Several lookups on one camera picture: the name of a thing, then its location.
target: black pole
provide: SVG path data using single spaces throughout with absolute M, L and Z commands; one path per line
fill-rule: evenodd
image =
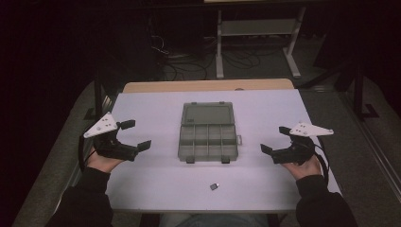
M 98 71 L 95 73 L 95 118 L 96 122 L 100 120 L 103 116 L 103 107 L 102 107 L 102 94 L 101 94 L 101 83 Z

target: dark background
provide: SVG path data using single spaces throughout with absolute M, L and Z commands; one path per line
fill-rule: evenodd
M 1 226 L 12 224 L 72 106 L 95 75 L 101 77 L 106 92 L 114 94 L 128 81 L 159 80 L 163 74 L 163 63 L 149 48 L 148 14 L 99 15 L 75 4 L 1 2 L 2 122 L 6 124 L 1 150 Z M 302 33 L 306 37 L 327 34 L 317 66 L 329 69 L 356 56 L 365 75 L 401 115 L 397 6 L 382 1 L 366 7 L 311 7 Z M 185 11 L 170 17 L 160 13 L 154 17 L 153 29 L 166 36 L 168 44 L 191 47 L 188 51 L 201 55 L 197 48 L 201 36 L 214 35 L 210 33 L 215 20 L 210 15 L 214 12 L 197 11 L 190 18 Z M 181 16 L 188 20 L 180 23 Z

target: small black object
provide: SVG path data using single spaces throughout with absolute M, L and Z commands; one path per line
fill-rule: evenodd
M 213 183 L 212 185 L 210 185 L 210 189 L 215 190 L 219 187 L 218 183 Z
M 275 164 L 298 163 L 298 165 L 302 165 L 315 154 L 315 144 L 309 137 L 292 135 L 289 131 L 290 129 L 286 127 L 279 128 L 280 133 L 288 135 L 291 139 L 289 148 L 273 150 L 263 144 L 260 145 L 260 148 L 262 152 L 271 156 Z

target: forearm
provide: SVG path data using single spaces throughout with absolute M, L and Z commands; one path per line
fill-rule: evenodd
M 65 190 L 46 226 L 111 226 L 113 210 L 105 195 L 110 173 L 86 167 L 75 187 Z
M 346 201 L 339 193 L 328 191 L 322 175 L 304 177 L 297 186 L 302 198 L 296 213 L 302 227 L 357 226 Z

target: hand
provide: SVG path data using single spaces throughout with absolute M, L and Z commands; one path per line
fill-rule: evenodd
M 316 155 L 313 155 L 308 161 L 304 162 L 300 166 L 297 163 L 287 163 L 282 164 L 282 166 L 288 169 L 288 171 L 297 181 L 309 175 L 322 175 L 321 163 L 319 163 Z
M 98 155 L 97 152 L 94 152 L 88 159 L 88 167 L 96 168 L 106 173 L 111 173 L 112 170 L 122 162 L 124 161 L 119 159 L 106 158 Z

